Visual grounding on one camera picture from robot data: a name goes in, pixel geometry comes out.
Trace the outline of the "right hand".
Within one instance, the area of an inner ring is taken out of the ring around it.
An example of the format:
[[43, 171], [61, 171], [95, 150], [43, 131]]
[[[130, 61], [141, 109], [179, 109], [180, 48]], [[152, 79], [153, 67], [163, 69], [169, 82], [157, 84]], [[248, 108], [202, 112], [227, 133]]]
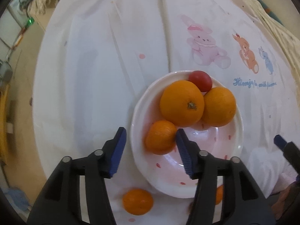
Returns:
[[290, 184], [285, 190], [279, 193], [278, 200], [271, 206], [276, 221], [288, 210], [299, 194], [299, 186], [296, 182]]

